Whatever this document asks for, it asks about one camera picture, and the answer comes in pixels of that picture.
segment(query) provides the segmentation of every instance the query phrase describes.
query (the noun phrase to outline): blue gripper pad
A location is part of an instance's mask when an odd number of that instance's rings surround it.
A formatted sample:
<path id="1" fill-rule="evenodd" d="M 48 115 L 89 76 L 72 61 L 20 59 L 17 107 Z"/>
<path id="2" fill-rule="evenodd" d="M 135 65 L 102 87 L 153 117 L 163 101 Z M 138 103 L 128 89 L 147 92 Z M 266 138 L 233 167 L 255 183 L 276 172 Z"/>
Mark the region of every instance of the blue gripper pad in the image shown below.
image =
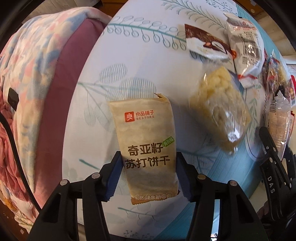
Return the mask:
<path id="1" fill-rule="evenodd" d="M 106 187 L 104 202 L 109 201 L 114 195 L 122 168 L 123 164 L 121 153 L 120 151 L 117 151 L 112 161 L 105 164 L 100 170 L 100 174 L 102 175 L 102 184 Z"/>
<path id="2" fill-rule="evenodd" d="M 196 186 L 196 178 L 197 178 L 198 172 L 193 165 L 187 164 L 181 152 L 177 152 L 176 173 L 177 173 L 184 197 L 186 197 L 189 202 L 192 202 L 193 201 L 192 190 Z"/>

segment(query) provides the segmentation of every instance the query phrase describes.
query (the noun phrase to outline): red logo icon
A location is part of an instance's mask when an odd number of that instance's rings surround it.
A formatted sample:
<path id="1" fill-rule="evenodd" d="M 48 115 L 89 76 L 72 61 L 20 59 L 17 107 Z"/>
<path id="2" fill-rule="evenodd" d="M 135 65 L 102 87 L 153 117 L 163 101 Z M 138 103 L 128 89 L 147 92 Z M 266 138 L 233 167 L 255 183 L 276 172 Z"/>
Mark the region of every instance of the red logo icon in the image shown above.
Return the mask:
<path id="1" fill-rule="evenodd" d="M 132 121 L 135 121 L 135 116 L 133 114 L 133 111 L 131 112 L 125 112 L 124 113 L 124 117 L 126 119 L 126 122 L 132 122 Z"/>

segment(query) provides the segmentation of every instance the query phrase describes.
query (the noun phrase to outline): snack pile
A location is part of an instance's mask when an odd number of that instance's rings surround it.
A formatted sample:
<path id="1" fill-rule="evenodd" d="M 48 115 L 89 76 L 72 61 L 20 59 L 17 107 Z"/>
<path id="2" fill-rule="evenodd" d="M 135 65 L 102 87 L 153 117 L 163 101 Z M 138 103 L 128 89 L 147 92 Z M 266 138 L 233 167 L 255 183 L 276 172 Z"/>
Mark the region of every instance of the snack pile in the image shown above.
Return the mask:
<path id="1" fill-rule="evenodd" d="M 206 127 L 222 150 L 234 153 L 244 138 L 251 116 L 241 93 L 230 75 L 229 63 L 235 66 L 244 88 L 261 82 L 266 90 L 265 123 L 283 157 L 291 118 L 291 104 L 296 95 L 285 64 L 273 55 L 267 57 L 264 42 L 256 26 L 247 19 L 225 12 L 229 43 L 210 33 L 185 24 L 186 43 L 190 51 L 208 60 L 205 73 L 189 97 L 189 109 Z"/>

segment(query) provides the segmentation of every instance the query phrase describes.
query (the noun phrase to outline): barcode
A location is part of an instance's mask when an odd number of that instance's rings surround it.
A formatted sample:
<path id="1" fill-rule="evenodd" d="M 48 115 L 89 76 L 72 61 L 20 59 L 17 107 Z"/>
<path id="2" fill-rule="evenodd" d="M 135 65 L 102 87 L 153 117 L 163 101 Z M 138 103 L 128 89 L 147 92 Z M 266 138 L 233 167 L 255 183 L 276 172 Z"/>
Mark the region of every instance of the barcode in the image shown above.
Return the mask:
<path id="1" fill-rule="evenodd" d="M 247 55 L 253 59 L 260 60 L 261 59 L 261 49 L 256 48 L 250 44 L 244 44 L 244 55 Z"/>
<path id="2" fill-rule="evenodd" d="M 270 104 L 269 112 L 273 112 L 273 113 L 276 112 L 276 102 L 274 100 Z"/>

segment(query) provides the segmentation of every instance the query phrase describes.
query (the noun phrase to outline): bestore logo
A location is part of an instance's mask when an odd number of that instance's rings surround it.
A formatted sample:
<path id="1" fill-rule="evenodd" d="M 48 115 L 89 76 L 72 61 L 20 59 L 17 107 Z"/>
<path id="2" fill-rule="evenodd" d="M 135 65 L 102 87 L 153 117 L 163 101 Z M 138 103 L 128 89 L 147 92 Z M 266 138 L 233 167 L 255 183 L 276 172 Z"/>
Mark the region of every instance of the bestore logo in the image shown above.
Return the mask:
<path id="1" fill-rule="evenodd" d="M 124 117 L 125 117 L 126 122 L 135 121 L 135 115 L 133 114 L 133 111 L 131 111 L 131 112 L 125 112 L 124 113 Z"/>
<path id="2" fill-rule="evenodd" d="M 125 112 L 124 118 L 125 118 L 126 122 L 132 122 L 135 120 L 151 119 L 151 118 L 154 118 L 154 110 L 146 110 L 146 111 L 136 112 L 136 118 L 135 118 L 133 111 Z"/>

